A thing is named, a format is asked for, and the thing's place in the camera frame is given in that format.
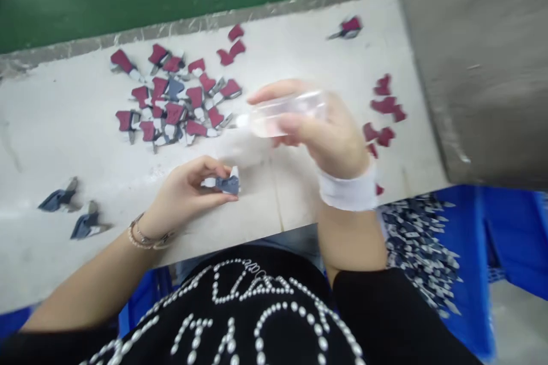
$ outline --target blue plastic crate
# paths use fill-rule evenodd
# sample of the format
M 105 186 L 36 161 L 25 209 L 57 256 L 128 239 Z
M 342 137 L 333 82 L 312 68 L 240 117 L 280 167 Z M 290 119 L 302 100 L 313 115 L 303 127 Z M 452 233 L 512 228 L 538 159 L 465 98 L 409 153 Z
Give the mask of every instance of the blue plastic crate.
M 31 307 L 0 315 L 0 341 L 17 332 L 27 322 L 32 313 Z
M 460 255 L 457 261 L 463 280 L 455 282 L 452 288 L 453 302 L 462 316 L 451 313 L 443 321 L 474 355 L 482 360 L 492 360 L 495 343 L 490 321 L 487 247 L 479 187 L 455 186 L 436 192 L 436 196 L 440 201 L 456 205 L 440 212 L 449 221 L 444 222 L 445 233 L 438 238 L 449 250 Z
M 482 187 L 486 227 L 506 279 L 548 300 L 548 224 L 545 195 Z
M 120 338 L 127 335 L 157 301 L 172 291 L 170 271 L 167 267 L 147 272 L 118 315 Z

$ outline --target bracelet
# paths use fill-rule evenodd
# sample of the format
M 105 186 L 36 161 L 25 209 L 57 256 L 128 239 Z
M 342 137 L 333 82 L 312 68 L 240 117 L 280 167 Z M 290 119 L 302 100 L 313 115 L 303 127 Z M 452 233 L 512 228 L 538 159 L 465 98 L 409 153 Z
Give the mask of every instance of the bracelet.
M 129 237 L 130 239 L 130 242 L 135 245 L 137 248 L 141 248 L 141 249 L 152 249 L 152 247 L 154 246 L 154 244 L 152 245 L 143 245 L 143 244 L 140 244 L 136 239 L 135 237 L 133 236 L 133 227 L 139 222 L 139 220 L 141 219 L 141 217 L 144 215 L 144 213 L 141 213 L 136 219 L 134 219 L 133 221 L 131 221 L 131 224 L 129 225 L 129 227 L 127 228 L 127 236 Z
M 139 225 L 137 223 L 143 217 L 144 213 L 141 213 L 136 219 L 131 221 L 131 224 L 127 228 L 127 236 L 130 239 L 130 242 L 136 246 L 137 248 L 141 249 L 155 249 L 160 250 L 164 248 L 168 248 L 173 241 L 169 241 L 169 239 L 175 234 L 174 232 L 168 232 L 166 235 L 164 235 L 162 238 L 160 238 L 157 241 L 154 241 L 147 236 L 143 235 L 141 231 L 139 230 Z M 140 242 L 135 239 L 135 236 L 133 235 L 133 228 L 137 225 L 137 234 L 141 237 Z

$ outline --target person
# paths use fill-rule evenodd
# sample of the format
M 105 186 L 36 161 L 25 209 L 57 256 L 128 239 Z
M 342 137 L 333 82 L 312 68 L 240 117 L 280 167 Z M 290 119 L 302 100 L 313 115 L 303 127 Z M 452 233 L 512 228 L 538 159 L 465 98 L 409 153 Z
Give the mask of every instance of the person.
M 304 92 L 270 84 L 249 104 Z M 325 121 L 285 114 L 280 144 L 304 144 L 319 169 L 317 236 L 328 282 L 307 259 L 240 245 L 199 263 L 124 338 L 108 328 L 160 252 L 152 244 L 237 197 L 201 194 L 230 167 L 180 165 L 128 232 L 62 283 L 0 350 L 2 363 L 480 364 L 400 269 L 386 269 L 374 211 L 374 164 L 348 109 L 329 94 Z

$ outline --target person's left hand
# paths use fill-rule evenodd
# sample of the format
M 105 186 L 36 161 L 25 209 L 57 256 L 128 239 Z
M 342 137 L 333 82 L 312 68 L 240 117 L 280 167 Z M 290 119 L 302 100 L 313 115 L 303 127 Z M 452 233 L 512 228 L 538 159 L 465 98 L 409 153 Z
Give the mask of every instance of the person's left hand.
M 139 230 L 146 237 L 159 240 L 174 232 L 198 214 L 238 197 L 223 193 L 200 193 L 200 183 L 207 177 L 227 178 L 231 167 L 209 156 L 202 156 L 175 168 L 158 191 L 150 208 L 139 220 Z

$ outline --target white work table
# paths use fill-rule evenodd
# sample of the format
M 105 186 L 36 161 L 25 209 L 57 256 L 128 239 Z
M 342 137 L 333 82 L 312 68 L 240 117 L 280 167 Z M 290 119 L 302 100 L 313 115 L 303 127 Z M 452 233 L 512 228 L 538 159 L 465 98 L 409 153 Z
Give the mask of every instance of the white work table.
M 326 37 L 340 22 L 359 15 L 364 29 L 352 40 Z M 245 54 L 223 67 L 216 50 L 229 49 L 231 27 L 137 40 L 123 49 L 147 74 L 156 42 L 187 62 L 204 58 L 207 74 L 243 86 L 243 96 L 222 102 L 221 113 L 246 110 L 245 99 L 261 86 L 284 78 L 316 81 L 340 94 L 361 127 L 393 128 L 389 148 L 379 147 L 382 203 L 448 186 L 402 20 L 398 0 L 354 0 L 323 9 L 244 22 Z M 138 109 L 129 101 L 139 83 L 109 70 L 117 47 L 46 62 L 0 83 L 0 312 L 46 298 L 65 278 L 125 230 L 154 198 L 162 181 L 181 163 L 211 155 L 240 168 L 240 200 L 193 221 L 162 264 L 241 244 L 315 221 L 315 167 L 304 148 L 272 150 L 269 141 L 226 130 L 198 137 L 185 147 L 159 147 L 156 155 L 136 134 L 123 142 L 117 110 Z M 369 108 L 373 86 L 392 75 L 393 95 L 408 118 Z M 46 213 L 37 206 L 72 176 L 80 181 L 77 202 L 99 203 L 111 230 L 70 240 L 76 213 Z

